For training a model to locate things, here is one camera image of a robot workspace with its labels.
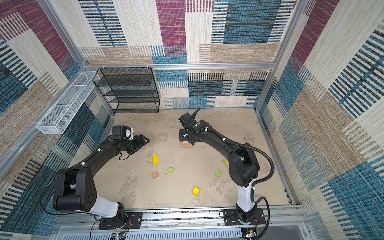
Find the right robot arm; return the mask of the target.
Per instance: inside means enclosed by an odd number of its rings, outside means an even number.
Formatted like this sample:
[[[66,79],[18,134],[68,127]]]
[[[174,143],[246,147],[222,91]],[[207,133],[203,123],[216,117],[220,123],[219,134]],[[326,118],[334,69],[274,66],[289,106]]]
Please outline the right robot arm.
[[[203,142],[221,153],[229,162],[229,175],[238,186],[237,215],[242,223],[252,221],[256,203],[253,183],[256,181],[260,165],[249,144],[244,147],[217,132],[209,123],[196,121],[193,115],[186,113],[179,118],[183,126],[183,139],[192,145]]]

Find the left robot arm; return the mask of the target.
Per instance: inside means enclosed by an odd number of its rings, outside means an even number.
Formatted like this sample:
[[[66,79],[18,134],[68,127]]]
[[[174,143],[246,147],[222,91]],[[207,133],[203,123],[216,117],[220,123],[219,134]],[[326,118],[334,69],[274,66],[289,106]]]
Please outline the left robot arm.
[[[112,134],[88,157],[57,172],[54,179],[54,210],[100,217],[109,229],[124,227],[128,223],[124,205],[99,196],[94,176],[109,160],[123,152],[131,156],[149,141],[144,135],[135,136],[133,128],[129,126],[113,126]]]

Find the yellow rectangular block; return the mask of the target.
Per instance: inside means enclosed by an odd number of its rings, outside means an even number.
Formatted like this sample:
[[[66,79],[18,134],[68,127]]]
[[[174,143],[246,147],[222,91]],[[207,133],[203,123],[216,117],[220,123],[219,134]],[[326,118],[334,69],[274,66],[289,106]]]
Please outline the yellow rectangular block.
[[[153,165],[157,166],[158,164],[159,164],[159,156],[158,155],[154,155],[153,156]]]

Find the yellow cube block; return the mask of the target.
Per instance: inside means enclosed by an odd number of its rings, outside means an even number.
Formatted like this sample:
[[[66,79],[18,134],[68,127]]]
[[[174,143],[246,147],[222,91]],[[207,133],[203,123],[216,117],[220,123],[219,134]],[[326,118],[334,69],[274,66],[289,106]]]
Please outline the yellow cube block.
[[[193,195],[198,196],[199,193],[200,193],[200,188],[198,188],[198,187],[194,187],[194,189],[193,189]]]

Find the small natural wood cube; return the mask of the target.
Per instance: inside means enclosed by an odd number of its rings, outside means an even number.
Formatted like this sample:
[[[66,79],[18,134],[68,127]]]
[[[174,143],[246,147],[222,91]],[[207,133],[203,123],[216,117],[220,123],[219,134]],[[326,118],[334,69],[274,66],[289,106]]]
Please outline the small natural wood cube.
[[[156,179],[156,178],[158,178],[158,177],[159,177],[159,175],[158,175],[158,173],[157,173],[157,172],[153,172],[153,173],[152,173],[152,177],[153,177],[153,179]]]

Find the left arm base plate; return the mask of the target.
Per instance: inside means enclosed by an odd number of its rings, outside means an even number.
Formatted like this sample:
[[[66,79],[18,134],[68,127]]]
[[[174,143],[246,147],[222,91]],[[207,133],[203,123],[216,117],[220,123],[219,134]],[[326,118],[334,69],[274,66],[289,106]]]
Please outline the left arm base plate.
[[[128,212],[122,217],[102,218],[99,230],[139,229],[142,224],[143,212]]]

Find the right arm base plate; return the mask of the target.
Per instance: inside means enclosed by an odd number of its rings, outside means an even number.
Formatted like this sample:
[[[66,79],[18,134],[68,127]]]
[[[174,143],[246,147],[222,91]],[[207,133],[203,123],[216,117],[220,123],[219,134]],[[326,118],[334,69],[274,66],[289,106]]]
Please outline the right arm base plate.
[[[220,216],[223,217],[226,226],[265,225],[267,223],[266,214],[261,208],[253,209],[247,213],[243,213],[241,209],[224,209],[220,212]]]

